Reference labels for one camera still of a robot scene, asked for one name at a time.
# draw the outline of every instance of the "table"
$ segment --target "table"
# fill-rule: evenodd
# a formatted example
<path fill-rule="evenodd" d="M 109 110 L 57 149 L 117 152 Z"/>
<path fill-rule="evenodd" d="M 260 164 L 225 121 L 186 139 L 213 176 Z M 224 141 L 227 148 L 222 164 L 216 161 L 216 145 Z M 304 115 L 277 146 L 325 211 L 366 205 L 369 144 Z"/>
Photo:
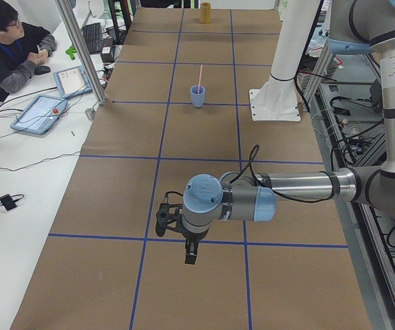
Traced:
<path fill-rule="evenodd" d="M 76 60 L 70 60 L 65 53 L 72 43 L 63 24 L 59 25 L 54 36 L 58 47 L 46 65 L 53 72 L 80 65 L 77 55 Z M 93 55 L 92 60 L 96 68 L 103 67 L 99 54 Z M 33 76 L 19 93 L 12 94 L 8 100 L 48 87 L 55 87 L 52 73 Z M 58 96 L 56 90 L 46 93 Z M 35 95 L 9 102 L 4 109 L 24 109 Z M 93 94 L 73 98 L 70 105 L 74 106 L 68 115 L 43 137 L 19 133 L 0 139 L 0 166 L 18 168 L 48 157 L 80 151 L 92 123 L 85 110 L 96 108 L 98 105 L 95 104 Z M 9 127 L 13 121 L 13 117 L 0 118 L 0 136 L 13 132 Z M 0 330 L 8 329 L 15 317 L 77 159 L 78 154 L 17 172 L 0 170 L 0 196 L 6 193 L 26 195 L 24 205 L 0 214 Z"/>

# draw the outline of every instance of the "dark jacket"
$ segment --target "dark jacket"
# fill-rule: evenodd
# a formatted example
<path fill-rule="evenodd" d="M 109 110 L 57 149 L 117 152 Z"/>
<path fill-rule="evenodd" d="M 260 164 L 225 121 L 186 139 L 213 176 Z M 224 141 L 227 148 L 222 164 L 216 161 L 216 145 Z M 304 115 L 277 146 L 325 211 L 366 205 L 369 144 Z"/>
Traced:
<path fill-rule="evenodd" d="M 42 27 L 37 27 L 27 23 L 22 23 L 25 30 L 25 36 L 13 42 L 11 45 L 0 45 L 0 84 L 13 71 L 18 70 L 20 74 L 31 78 L 34 72 L 35 64 L 26 60 L 30 52 L 38 53 L 37 46 L 40 45 L 43 38 L 51 35 L 49 31 Z M 9 94 L 0 87 L 0 101 L 6 99 Z"/>

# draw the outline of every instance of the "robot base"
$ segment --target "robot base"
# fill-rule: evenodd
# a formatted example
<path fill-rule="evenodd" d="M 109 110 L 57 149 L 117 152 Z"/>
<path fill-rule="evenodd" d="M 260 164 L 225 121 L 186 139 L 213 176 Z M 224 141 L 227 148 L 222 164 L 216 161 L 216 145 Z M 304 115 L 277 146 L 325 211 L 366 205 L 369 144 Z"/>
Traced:
<path fill-rule="evenodd" d="M 266 82 L 261 89 L 250 89 L 251 115 L 254 121 L 300 121 L 294 84 L 292 82 L 284 84 L 286 86 L 283 89 L 269 87 L 269 82 Z"/>

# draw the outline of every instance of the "tablet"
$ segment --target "tablet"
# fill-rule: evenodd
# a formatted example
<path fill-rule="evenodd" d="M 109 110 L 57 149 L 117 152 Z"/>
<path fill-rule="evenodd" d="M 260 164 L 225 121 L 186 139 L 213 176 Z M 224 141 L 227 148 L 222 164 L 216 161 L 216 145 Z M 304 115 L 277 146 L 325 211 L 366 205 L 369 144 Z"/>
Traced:
<path fill-rule="evenodd" d="M 11 124 L 11 128 L 16 131 L 43 135 L 65 112 L 66 106 L 65 98 L 38 95 Z"/>
<path fill-rule="evenodd" d="M 92 91 L 92 86 L 82 65 L 54 72 L 54 78 L 62 98 L 73 98 Z"/>

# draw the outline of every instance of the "blue tape line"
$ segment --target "blue tape line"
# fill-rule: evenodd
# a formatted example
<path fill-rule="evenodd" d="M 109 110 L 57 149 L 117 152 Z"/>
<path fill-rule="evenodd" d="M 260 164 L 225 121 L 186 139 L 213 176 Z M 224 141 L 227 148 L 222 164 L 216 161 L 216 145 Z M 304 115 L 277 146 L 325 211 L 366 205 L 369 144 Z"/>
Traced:
<path fill-rule="evenodd" d="M 145 102 L 145 101 L 118 101 L 113 100 L 112 103 L 121 103 L 121 104 L 136 104 L 136 105 L 191 105 L 191 102 Z M 231 106 L 231 107 L 249 107 L 249 104 L 235 104 L 235 103 L 205 103 L 206 105 L 214 105 L 214 106 Z"/>
<path fill-rule="evenodd" d="M 237 95 L 237 77 L 236 77 L 236 55 L 234 46 L 234 34 L 233 34 L 233 11 L 230 10 L 230 25 L 231 25 L 231 47 L 233 51 L 233 72 L 234 72 L 234 95 L 235 102 L 238 103 Z M 239 107 L 236 105 L 236 125 L 237 125 L 237 147 L 239 150 L 239 172 L 242 171 L 242 139 L 240 136 L 240 119 L 239 119 Z M 248 307 L 248 330 L 253 330 L 253 317 L 251 309 L 251 293 L 250 293 L 250 270 L 248 262 L 248 240 L 246 235 L 246 223 L 243 223 L 244 232 L 244 256 L 245 256 L 245 279 L 246 279 L 246 304 Z"/>
<path fill-rule="evenodd" d="M 238 162 L 238 159 L 211 159 L 211 158 L 181 158 L 181 157 L 144 157 L 144 156 L 125 156 L 125 155 L 87 155 L 81 154 L 85 158 L 122 158 L 125 160 L 172 160 L 180 162 Z M 294 165 L 324 165 L 322 162 L 303 162 L 303 161 L 285 161 L 285 160 L 255 160 L 256 163 L 265 164 L 294 164 Z"/>
<path fill-rule="evenodd" d="M 174 62 L 155 62 L 155 61 L 147 61 L 147 60 L 117 60 L 116 63 L 129 63 L 129 64 L 168 64 L 168 65 L 173 65 L 175 64 Z M 181 65 L 227 65 L 231 66 L 233 65 L 232 63 L 194 63 L 194 62 L 177 62 L 176 64 L 181 64 Z M 236 64 L 237 66 L 243 66 L 243 67 L 269 67 L 271 68 L 271 64 L 249 64 L 249 63 L 238 63 Z"/>
<path fill-rule="evenodd" d="M 162 155 L 162 147 L 163 147 L 163 144 L 164 144 L 165 129 L 167 127 L 167 118 L 169 117 L 169 106 L 170 106 L 170 100 L 171 100 L 171 92 L 172 92 L 172 89 L 173 89 L 173 80 L 175 78 L 176 61 L 178 60 L 178 52 L 179 52 L 179 44 L 180 44 L 180 40 L 181 40 L 182 24 L 184 22 L 184 13 L 185 13 L 185 10 L 182 10 L 181 24 L 180 24 L 179 35 L 178 35 L 178 42 L 176 44 L 175 62 L 173 64 L 173 72 L 171 74 L 169 98 L 168 98 L 168 101 L 167 101 L 167 109 L 165 111 L 164 126 L 162 128 L 161 143 L 160 143 L 159 153 L 158 153 L 158 163 L 156 164 L 155 179 L 153 181 L 153 190 L 151 192 L 151 200 L 150 200 L 150 206 L 149 206 L 149 215 L 147 217 L 147 224 L 146 224 L 145 235 L 144 235 L 144 244 L 142 246 L 140 268 L 139 268 L 139 271 L 138 271 L 138 280 L 136 281 L 134 305 L 133 305 L 132 311 L 131 311 L 131 319 L 130 319 L 130 324 L 129 324 L 129 330 L 132 330 L 133 327 L 134 327 L 136 303 L 138 302 L 138 294 L 139 294 L 139 288 L 140 288 L 140 283 L 141 283 L 142 266 L 144 265 L 145 249 L 146 249 L 146 246 L 147 246 L 147 237 L 148 237 L 149 227 L 150 227 L 150 219 L 151 219 L 151 211 L 152 211 L 152 208 L 153 208 L 153 200 L 155 199 L 156 183 L 158 181 L 158 173 L 159 173 L 159 167 L 160 167 L 160 163 L 161 163 L 161 155 Z"/>
<path fill-rule="evenodd" d="M 265 33 L 265 32 L 200 32 L 200 31 L 154 31 L 154 30 L 132 30 L 132 32 L 139 32 L 139 33 L 176 33 L 176 34 L 239 34 L 239 35 L 259 35 L 259 36 L 278 36 L 280 33 Z"/>
<path fill-rule="evenodd" d="M 159 243 L 185 243 L 184 239 L 161 239 L 155 237 L 127 237 L 127 236 L 101 236 L 101 235 L 83 235 L 83 234 L 64 234 L 53 232 L 49 233 L 51 237 L 62 237 L 69 239 L 103 239 L 103 240 L 117 240 L 117 241 L 151 241 Z M 245 241 L 209 241 L 201 240 L 202 244 L 213 245 L 245 245 Z M 317 249 L 347 249 L 347 245 L 342 244 L 307 244 L 307 243 L 268 243 L 268 242 L 246 242 L 248 246 L 259 247 L 278 247 L 278 248 L 317 248 Z"/>

